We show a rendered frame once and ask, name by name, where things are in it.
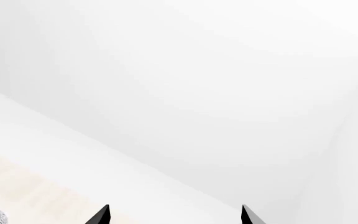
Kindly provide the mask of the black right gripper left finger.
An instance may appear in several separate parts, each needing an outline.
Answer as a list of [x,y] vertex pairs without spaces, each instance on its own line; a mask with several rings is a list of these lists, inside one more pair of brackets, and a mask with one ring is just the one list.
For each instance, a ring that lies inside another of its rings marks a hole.
[[94,216],[92,216],[85,224],[110,224],[111,214],[109,205],[105,205]]

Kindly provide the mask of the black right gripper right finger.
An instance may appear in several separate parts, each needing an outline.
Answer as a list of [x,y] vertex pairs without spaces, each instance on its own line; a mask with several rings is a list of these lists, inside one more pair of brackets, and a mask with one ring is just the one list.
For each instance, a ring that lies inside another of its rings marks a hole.
[[247,205],[242,205],[241,222],[242,224],[266,224]]

